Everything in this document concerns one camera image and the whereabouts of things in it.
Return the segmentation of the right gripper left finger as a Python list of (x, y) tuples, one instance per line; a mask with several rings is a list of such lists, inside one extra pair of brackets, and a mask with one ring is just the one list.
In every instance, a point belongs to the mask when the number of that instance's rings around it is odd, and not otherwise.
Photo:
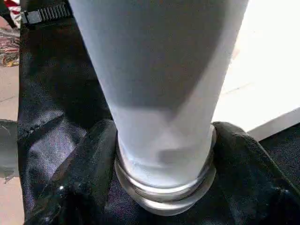
[(113, 176), (117, 130), (102, 120), (58, 167), (26, 225), (101, 225)]

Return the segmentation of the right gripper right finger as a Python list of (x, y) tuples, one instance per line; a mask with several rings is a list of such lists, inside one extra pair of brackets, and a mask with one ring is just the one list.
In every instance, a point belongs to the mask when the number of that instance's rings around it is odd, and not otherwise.
[(237, 225), (298, 225), (300, 191), (240, 127), (214, 122), (214, 165)]

